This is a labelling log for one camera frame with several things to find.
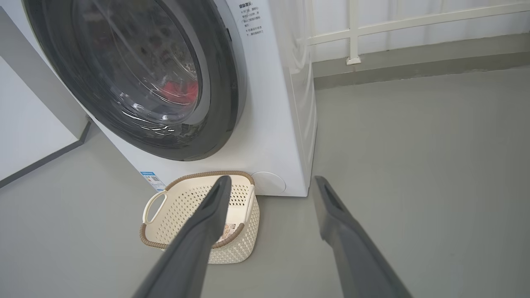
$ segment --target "gray baseboard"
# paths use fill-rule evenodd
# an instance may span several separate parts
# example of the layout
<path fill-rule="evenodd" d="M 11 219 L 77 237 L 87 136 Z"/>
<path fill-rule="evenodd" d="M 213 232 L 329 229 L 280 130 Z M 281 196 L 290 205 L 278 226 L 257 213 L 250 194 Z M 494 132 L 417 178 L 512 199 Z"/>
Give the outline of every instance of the gray baseboard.
<path fill-rule="evenodd" d="M 313 63 L 315 88 L 366 84 L 405 78 L 496 71 L 530 65 L 530 33 L 470 39 Z"/>
<path fill-rule="evenodd" d="M 22 169 L 22 170 L 14 173 L 14 174 L 12 174 L 10 176 L 7 176 L 6 178 L 0 180 L 0 188 L 8 185 L 9 183 L 15 181 L 16 179 L 18 179 L 20 177 L 30 173 L 31 171 L 40 168 L 41 166 L 49 163 L 50 161 L 58 158 L 59 156 L 65 154 L 67 152 L 70 152 L 73 149 L 76 149 L 77 147 L 83 145 L 85 143 L 86 136 L 89 134 L 90 124 L 91 124 L 90 121 L 88 121 L 86 123 L 86 126 L 83 129 L 83 133 L 81 134 L 81 138 L 79 140 L 71 143 L 70 145 L 62 148 L 61 150 L 57 150 L 57 151 L 53 152 L 52 154 L 44 157 L 43 159 L 38 160 L 38 161 L 26 166 L 24 169 Z"/>

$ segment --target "gray floor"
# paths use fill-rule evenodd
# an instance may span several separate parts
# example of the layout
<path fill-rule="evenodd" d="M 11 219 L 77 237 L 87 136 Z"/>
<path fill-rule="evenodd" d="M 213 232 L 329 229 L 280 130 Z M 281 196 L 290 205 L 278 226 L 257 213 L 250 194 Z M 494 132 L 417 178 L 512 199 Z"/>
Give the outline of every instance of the gray floor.
<path fill-rule="evenodd" d="M 415 297 L 529 297 L 530 69 L 319 91 L 313 174 Z M 129 297 L 160 251 L 150 185 L 107 138 L 0 189 L 0 297 Z M 311 198 L 260 197 L 254 253 L 203 297 L 341 297 Z"/>

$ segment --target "white washing machine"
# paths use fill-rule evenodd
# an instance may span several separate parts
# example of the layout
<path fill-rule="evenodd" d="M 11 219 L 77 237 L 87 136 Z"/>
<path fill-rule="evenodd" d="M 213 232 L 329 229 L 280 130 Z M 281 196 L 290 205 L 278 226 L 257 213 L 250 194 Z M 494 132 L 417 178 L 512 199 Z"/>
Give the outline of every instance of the white washing machine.
<path fill-rule="evenodd" d="M 155 189 L 241 170 L 258 195 L 306 196 L 316 105 L 304 1 L 2 5 Z"/>

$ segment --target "washing machine door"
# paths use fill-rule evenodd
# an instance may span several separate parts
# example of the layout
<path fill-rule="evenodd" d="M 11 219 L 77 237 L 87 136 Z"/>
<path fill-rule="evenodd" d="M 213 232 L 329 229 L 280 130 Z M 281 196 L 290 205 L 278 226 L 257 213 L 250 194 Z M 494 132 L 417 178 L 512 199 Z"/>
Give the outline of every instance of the washing machine door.
<path fill-rule="evenodd" d="M 211 0 L 25 0 L 50 63 L 129 143 L 171 160 L 217 152 L 246 94 Z"/>

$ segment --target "laundry basket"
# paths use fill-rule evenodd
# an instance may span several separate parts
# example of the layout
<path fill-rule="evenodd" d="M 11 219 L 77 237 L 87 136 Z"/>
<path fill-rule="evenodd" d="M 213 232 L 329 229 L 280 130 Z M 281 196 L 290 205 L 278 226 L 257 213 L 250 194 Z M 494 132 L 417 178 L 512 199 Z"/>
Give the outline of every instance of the laundry basket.
<path fill-rule="evenodd" d="M 147 246 L 165 249 L 184 223 L 193 215 L 215 181 L 221 176 L 232 178 L 232 192 L 226 215 L 225 231 L 212 246 L 209 264 L 231 264 L 244 261 L 254 249 L 260 208 L 254 194 L 254 179 L 241 171 L 217 171 L 181 177 L 154 195 L 145 206 L 140 239 Z M 148 220 L 151 204 L 164 195 L 162 204 Z"/>

